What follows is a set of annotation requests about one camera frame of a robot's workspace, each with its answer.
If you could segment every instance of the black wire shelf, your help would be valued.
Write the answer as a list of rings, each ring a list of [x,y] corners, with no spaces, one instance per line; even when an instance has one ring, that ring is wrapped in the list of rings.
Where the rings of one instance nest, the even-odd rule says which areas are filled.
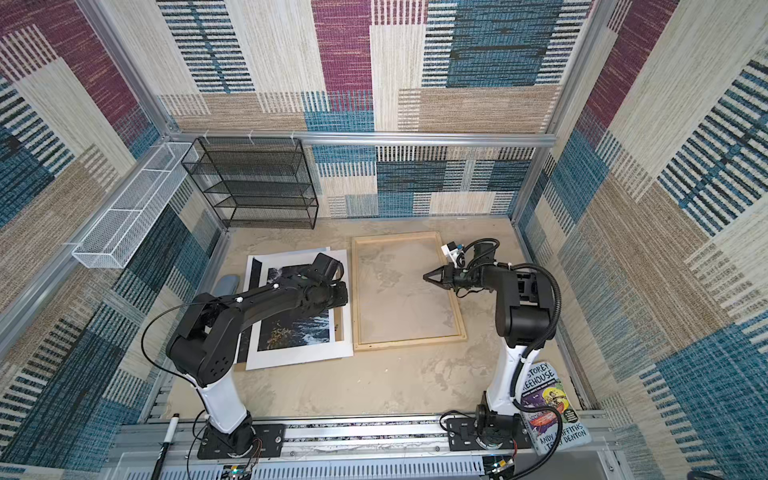
[[[208,137],[184,168],[227,227],[314,228],[317,192],[300,141]]]

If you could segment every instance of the book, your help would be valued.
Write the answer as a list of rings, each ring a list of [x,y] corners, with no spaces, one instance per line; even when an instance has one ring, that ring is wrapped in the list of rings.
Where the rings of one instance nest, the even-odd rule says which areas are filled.
[[[563,382],[552,365],[535,363],[523,385],[521,404],[527,407],[548,405],[555,407],[563,417],[563,435],[558,450],[569,449],[592,441],[587,427],[581,423],[563,389]],[[558,430],[557,417],[552,412],[521,412],[536,453],[543,455],[550,449]]]

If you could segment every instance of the white wire basket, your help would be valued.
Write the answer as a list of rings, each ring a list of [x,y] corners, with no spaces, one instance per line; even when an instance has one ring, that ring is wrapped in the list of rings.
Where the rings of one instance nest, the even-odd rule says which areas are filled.
[[[125,268],[187,176],[181,159],[192,144],[159,148],[131,184],[85,234],[72,256],[87,268]]]

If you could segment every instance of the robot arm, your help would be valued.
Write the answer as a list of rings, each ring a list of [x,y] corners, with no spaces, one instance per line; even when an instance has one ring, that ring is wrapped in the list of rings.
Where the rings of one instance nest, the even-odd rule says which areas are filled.
[[[244,329],[265,319],[299,319],[347,303],[342,264],[318,253],[312,265],[283,268],[270,285],[237,295],[202,293],[179,322],[166,355],[189,379],[208,414],[209,429],[228,447],[231,457],[253,445],[250,413],[232,381],[237,339]]]
[[[521,428],[520,411],[539,412],[546,409],[557,415],[560,425],[553,448],[534,467],[519,474],[523,476],[551,457],[562,432],[562,420],[556,410],[551,407],[531,409],[521,405],[528,370],[538,350],[554,337],[560,317],[561,297],[554,277],[540,266],[497,262],[494,252],[498,246],[498,240],[489,238],[470,243],[464,249],[474,247],[474,256],[465,265],[464,249],[449,243],[443,251],[451,263],[427,273],[424,280],[456,293],[461,289],[480,291],[470,290],[473,288],[496,292],[495,326],[496,333],[501,337],[502,350],[492,384],[475,410],[478,444],[487,449],[499,448],[501,442],[498,440],[514,436]]]

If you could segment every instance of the concrete floor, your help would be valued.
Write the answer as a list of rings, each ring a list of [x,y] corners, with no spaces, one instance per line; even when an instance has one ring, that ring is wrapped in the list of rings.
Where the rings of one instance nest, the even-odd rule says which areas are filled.
[[[248,255],[325,246],[351,251],[352,237],[427,230],[440,232],[446,243],[498,238],[497,260],[525,261],[515,231],[504,217],[318,219],[315,230],[232,229],[219,277],[239,275],[242,289]],[[256,417],[474,411],[491,382],[501,348],[493,323],[494,305],[494,293],[459,300],[468,334],[465,343],[359,352],[345,359],[261,370],[244,371],[240,364],[234,373],[240,399]],[[538,358],[560,373],[569,399],[578,404],[556,342],[547,342]],[[190,385],[177,379],[167,416],[180,413],[181,418],[193,418],[201,409]]]

